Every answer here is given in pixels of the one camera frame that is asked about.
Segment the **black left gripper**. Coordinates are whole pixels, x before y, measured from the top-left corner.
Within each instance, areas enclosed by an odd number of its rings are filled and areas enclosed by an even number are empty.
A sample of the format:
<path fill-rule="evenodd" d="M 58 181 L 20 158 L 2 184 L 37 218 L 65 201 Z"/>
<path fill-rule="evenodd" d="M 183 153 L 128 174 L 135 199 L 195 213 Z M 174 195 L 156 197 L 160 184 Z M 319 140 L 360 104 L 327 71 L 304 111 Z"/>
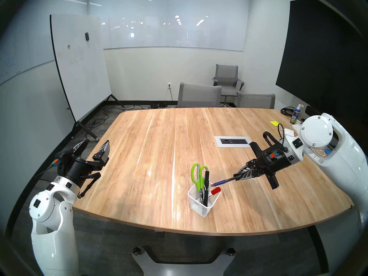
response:
<path fill-rule="evenodd" d="M 82 187 L 87 179 L 98 180 L 100 178 L 100 167 L 104 167 L 109 161 L 109 140 L 106 140 L 98 152 L 93 155 L 92 158 L 94 161 L 82 159 L 81 155 L 87 148 L 89 142 L 89 139 L 85 139 L 73 147 L 73 158 L 63 172 L 63 177 L 67 178 L 78 187 Z"/>

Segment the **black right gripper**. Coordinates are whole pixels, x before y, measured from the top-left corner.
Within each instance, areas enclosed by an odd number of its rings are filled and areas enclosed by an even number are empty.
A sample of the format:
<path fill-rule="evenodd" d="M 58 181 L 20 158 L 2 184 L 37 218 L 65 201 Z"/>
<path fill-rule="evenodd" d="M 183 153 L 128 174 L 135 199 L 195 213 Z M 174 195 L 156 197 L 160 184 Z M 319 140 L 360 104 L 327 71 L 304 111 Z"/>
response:
<path fill-rule="evenodd" d="M 279 187 L 276 172 L 291 166 L 291 162 L 283 151 L 284 146 L 279 141 L 273 145 L 268 141 L 268 144 L 270 146 L 267 149 L 261 150 L 256 142 L 250 143 L 256 158 L 247 162 L 237 173 L 233 174 L 236 181 L 265 175 L 272 189 Z"/>

